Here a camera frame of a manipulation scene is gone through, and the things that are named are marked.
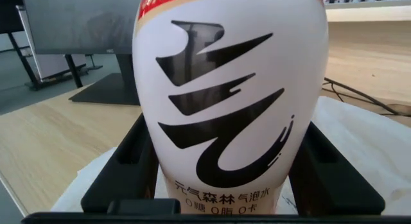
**black calligraphy character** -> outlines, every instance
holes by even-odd
[[[222,208],[221,209],[221,214],[232,215],[232,208]]]
[[[217,203],[217,194],[212,194],[210,192],[205,193],[203,192],[203,201],[205,202],[211,202],[211,203]]]
[[[229,196],[225,196],[225,194],[223,194],[223,195],[221,195],[219,202],[223,203],[223,205],[225,203],[228,203],[228,204],[231,205],[232,203],[235,202],[234,201],[234,196],[232,194],[230,194]]]
[[[250,212],[256,210],[256,207],[257,207],[257,204],[252,204],[252,205],[249,207]]]
[[[257,201],[259,198],[259,191],[256,191],[254,193],[251,193],[251,200]]]
[[[240,194],[239,197],[238,197],[238,199],[239,199],[239,200],[245,200],[245,202],[249,202],[249,201],[248,201],[248,197],[249,197],[248,194]]]
[[[191,188],[191,187],[188,187],[187,191],[188,191],[189,193],[191,193],[192,195],[197,196],[197,198],[201,201],[200,192],[199,192],[198,190],[193,189],[193,188]]]
[[[225,29],[221,24],[189,21],[172,21],[171,23],[186,32],[188,38],[186,47],[174,55],[159,56],[155,60],[165,76],[177,87],[189,82],[194,83],[196,79],[218,71],[220,67],[235,61],[235,59],[243,55],[249,55],[249,51],[262,48],[261,46],[270,45],[270,42],[273,42],[269,39],[274,34],[267,33],[254,39],[244,40],[243,42],[209,51],[207,50],[208,46],[215,44],[224,37]],[[250,73],[219,85],[189,92],[182,91],[168,97],[182,114],[191,116],[214,107],[234,95],[241,96],[240,93],[242,92],[238,86],[249,81],[255,75],[256,73]],[[284,126],[282,132],[278,134],[278,138],[271,147],[259,159],[256,159],[248,166],[235,170],[224,170],[218,165],[219,159],[225,149],[237,139],[237,136],[262,116],[284,92],[285,88],[278,87],[276,91],[266,95],[265,98],[261,98],[259,101],[255,101],[253,104],[206,121],[179,125],[162,122],[158,122],[158,124],[170,141],[181,150],[196,148],[194,146],[214,139],[197,161],[196,173],[198,179],[213,187],[238,187],[259,178],[276,162],[277,156],[284,148],[291,134],[294,116],[292,116],[289,124]],[[217,96],[204,99],[208,95]]]
[[[205,212],[206,211],[206,206],[204,204],[201,204],[199,202],[194,202],[194,209]]]
[[[261,192],[261,198],[264,198],[265,196],[267,196],[269,190],[270,190],[270,188],[265,188],[265,190],[263,190],[263,191]]]
[[[186,188],[184,187],[183,184],[181,184],[181,183],[178,182],[178,181],[175,181],[175,185],[177,186],[177,188],[176,188],[177,190],[178,190],[178,189],[181,189],[181,192],[184,193],[185,195],[187,195],[187,194],[185,193]]]

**monitor stand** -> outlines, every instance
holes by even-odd
[[[73,102],[140,105],[132,55],[116,55],[121,73],[112,73],[70,98]]]

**computer monitor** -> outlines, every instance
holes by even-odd
[[[0,34],[24,31],[16,5],[22,0],[0,0]]]
[[[140,0],[23,0],[36,54],[116,54],[119,73],[71,98],[139,105],[132,37]]]
[[[131,54],[140,0],[24,0],[37,54]]]

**monitor base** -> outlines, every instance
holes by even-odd
[[[112,73],[69,99],[73,102],[140,105],[136,94],[124,86],[121,73]]]

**white bottle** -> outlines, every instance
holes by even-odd
[[[324,77],[322,0],[142,0],[133,56],[182,212],[271,213]]]

